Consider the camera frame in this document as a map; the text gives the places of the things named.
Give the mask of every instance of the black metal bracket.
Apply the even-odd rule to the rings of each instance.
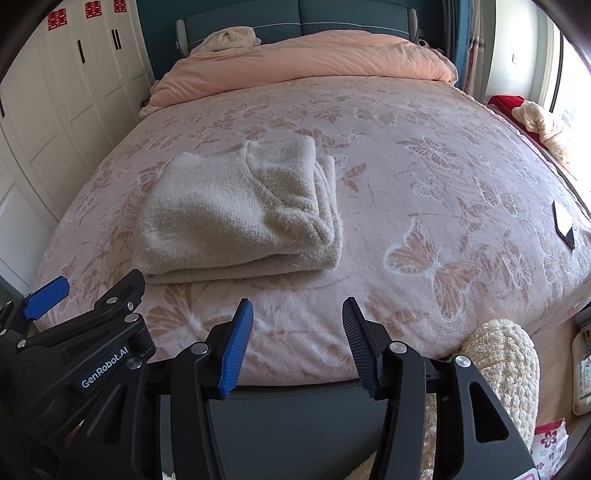
[[[371,480],[420,477],[427,393],[437,394],[434,480],[514,480],[530,472],[537,480],[517,428],[468,357],[422,357],[365,320],[353,297],[343,303],[343,326],[363,387],[388,399]]]

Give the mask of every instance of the pink comforter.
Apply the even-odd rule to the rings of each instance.
[[[435,50],[392,35],[331,30],[251,48],[192,55],[178,61],[139,113],[216,93],[306,77],[351,75],[455,83],[453,63]]]
[[[421,52],[436,71],[445,65]],[[265,68],[267,78],[275,75],[272,64]],[[173,88],[165,78],[152,104],[168,94],[181,101]],[[349,296],[393,338],[433,358],[455,351],[488,320],[509,318],[535,333],[591,300],[591,219],[519,132],[446,80],[332,76],[211,95],[141,122],[53,234],[37,285],[64,275],[71,290],[42,327],[92,308],[129,271],[139,213],[169,160],[292,135],[313,137],[319,154],[335,157],[345,235],[339,266],[148,285],[138,312],[158,347],[155,359],[203,340],[243,297],[255,308],[240,378],[251,385],[356,377],[341,318]],[[553,200],[573,218],[574,251],[556,234]]]

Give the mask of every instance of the white wall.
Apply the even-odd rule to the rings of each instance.
[[[538,54],[535,59],[534,79],[528,100],[541,104],[540,95],[548,58],[548,16],[541,8],[536,7],[536,9],[538,12]]]
[[[492,95],[529,98],[537,50],[538,8],[533,1],[496,0],[495,46],[485,99]]]

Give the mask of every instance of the white wardrobe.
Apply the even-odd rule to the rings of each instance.
[[[19,52],[0,83],[0,275],[17,290],[84,183],[139,122],[153,83],[135,0],[66,0]]]

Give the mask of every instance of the headboard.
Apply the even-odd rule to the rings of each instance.
[[[176,22],[182,57],[209,34],[227,27],[254,28],[262,43],[324,30],[365,30],[417,41],[417,13],[375,0],[249,0],[211,9]]]

